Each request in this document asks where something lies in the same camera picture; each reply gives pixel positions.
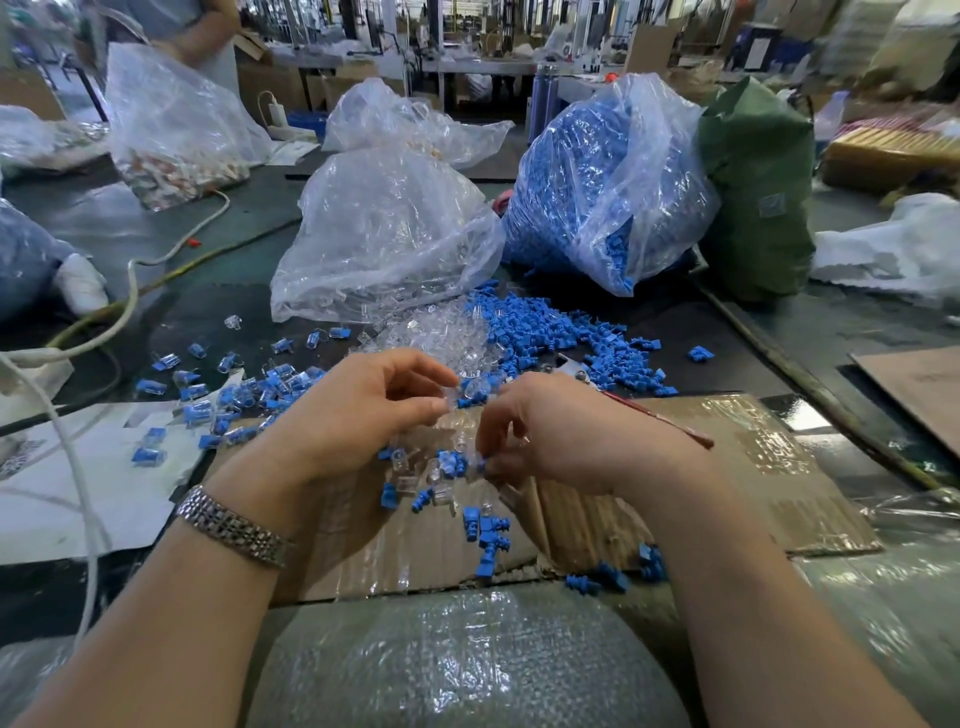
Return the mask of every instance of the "white cable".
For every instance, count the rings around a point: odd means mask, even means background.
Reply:
[[[127,280],[130,285],[130,295],[127,298],[127,306],[124,308],[120,318],[116,322],[104,331],[99,336],[95,336],[89,341],[85,341],[79,346],[74,347],[73,349],[66,349],[64,351],[50,351],[46,349],[31,349],[24,350],[20,352],[7,352],[8,357],[16,364],[21,366],[26,365],[29,367],[38,367],[43,364],[48,364],[54,361],[62,361],[63,359],[72,359],[74,356],[80,356],[82,353],[92,352],[97,347],[103,346],[107,341],[112,339],[120,331],[121,328],[127,325],[127,322],[130,320],[133,315],[133,311],[136,309],[136,305],[140,300],[140,292],[136,284],[136,272],[134,271],[134,266],[137,265],[162,265],[167,262],[170,258],[180,252],[180,249],[186,245],[187,241],[196,235],[204,227],[212,223],[222,214],[224,214],[230,207],[230,198],[225,195],[220,190],[214,190],[215,195],[219,195],[224,198],[224,203],[216,212],[214,212],[209,217],[203,219],[198,225],[195,225],[190,231],[184,235],[177,244],[170,249],[170,251],[156,260],[141,260],[140,258],[132,258],[130,262],[127,263]]]
[[[99,549],[94,539],[97,532],[96,516],[93,513],[93,504],[90,502],[90,491],[86,487],[86,478],[84,469],[80,465],[80,457],[77,455],[77,449],[73,447],[73,441],[70,439],[70,433],[66,431],[63,420],[57,413],[57,408],[50,401],[47,393],[37,384],[34,379],[27,375],[22,369],[14,364],[10,357],[4,352],[0,352],[0,364],[8,367],[24,384],[34,391],[39,398],[40,404],[50,418],[50,424],[54,426],[60,442],[63,444],[63,452],[66,453],[66,460],[70,464],[70,473],[73,475],[73,483],[77,488],[77,500],[80,503],[80,512],[84,516],[84,540],[86,541],[86,595],[84,597],[84,612],[80,617],[80,628],[77,630],[77,637],[73,642],[73,649],[76,652],[80,641],[84,638],[86,630],[90,627],[90,621],[93,619],[93,605],[97,598],[97,581],[99,579],[99,570],[97,559],[99,558]]]
[[[127,306],[124,308],[120,318],[117,319],[113,326],[108,328],[99,336],[90,339],[80,346],[74,347],[73,349],[67,349],[65,351],[50,352],[50,350],[40,349],[26,350],[22,352],[0,352],[0,364],[10,369],[10,371],[13,372],[13,374],[27,387],[33,390],[33,392],[39,398],[40,404],[43,406],[44,411],[50,418],[50,424],[53,425],[53,428],[57,432],[57,436],[60,438],[60,442],[63,445],[63,452],[66,453],[66,459],[70,465],[70,473],[73,476],[74,486],[77,488],[77,499],[80,503],[80,511],[84,518],[84,540],[86,542],[86,594],[84,596],[84,611],[80,617],[80,628],[77,630],[77,637],[75,638],[73,644],[74,651],[76,651],[81,640],[84,638],[86,631],[90,627],[90,621],[93,619],[93,607],[97,598],[97,582],[99,579],[97,559],[99,558],[99,548],[94,538],[94,535],[97,533],[96,515],[93,512],[93,504],[90,501],[89,489],[86,487],[84,469],[81,467],[80,457],[77,455],[77,450],[74,448],[73,441],[70,439],[70,433],[66,431],[63,421],[60,419],[60,414],[58,414],[57,408],[47,396],[47,393],[43,391],[43,388],[36,381],[34,381],[32,377],[28,376],[22,369],[20,369],[20,367],[17,366],[17,363],[26,362],[35,367],[44,363],[73,358],[74,356],[79,356],[82,353],[90,352],[97,347],[102,346],[113,336],[115,336],[117,332],[130,320],[140,299],[140,292],[137,287],[136,272],[134,271],[134,267],[137,265],[162,265],[174,255],[179,253],[180,249],[186,245],[187,241],[191,237],[196,235],[205,226],[209,225],[222,214],[224,214],[230,207],[230,198],[220,190],[214,190],[214,194],[224,198],[223,205],[212,215],[204,218],[202,222],[191,228],[190,231],[166,253],[166,255],[163,255],[156,260],[132,258],[130,262],[127,263],[127,278],[130,283],[130,295],[127,298]]]

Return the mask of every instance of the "white plastic bag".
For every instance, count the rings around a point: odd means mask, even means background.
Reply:
[[[913,294],[928,303],[960,295],[960,203],[925,192],[897,201],[890,220],[818,232],[812,279]]]
[[[381,79],[345,93],[326,120],[325,152],[405,146],[462,169],[495,155],[512,121],[461,124],[424,101],[397,96]]]
[[[303,222],[270,283],[274,321],[377,323],[488,279],[503,229],[475,184],[405,147],[329,158],[300,196]]]
[[[110,46],[106,96],[113,163],[150,209],[241,182],[271,153],[237,96],[150,46]]]

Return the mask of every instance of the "packaging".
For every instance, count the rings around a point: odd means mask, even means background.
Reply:
[[[324,151],[403,146],[460,169],[496,154],[513,125],[461,124],[423,101],[397,96],[382,79],[369,78],[351,88],[330,114]]]
[[[652,73],[571,104],[520,160],[504,260],[633,296],[697,244],[719,207],[697,154],[702,112]]]
[[[150,46],[110,46],[106,99],[113,164],[152,210],[242,182],[273,150],[234,94]]]
[[[390,183],[375,183],[383,180]],[[299,205],[300,232],[270,283],[277,322],[375,323],[469,290],[503,252],[503,228],[483,192],[406,146],[332,155]]]

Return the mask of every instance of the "bag of blue plastic parts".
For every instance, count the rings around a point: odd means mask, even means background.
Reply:
[[[720,207],[695,140],[702,112],[656,74],[627,75],[564,110],[520,160],[504,262],[580,271],[633,296]]]

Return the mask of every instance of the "white paper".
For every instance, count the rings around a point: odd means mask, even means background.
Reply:
[[[293,141],[279,142],[270,159],[267,160],[268,167],[292,167],[310,152],[319,147],[315,141]]]

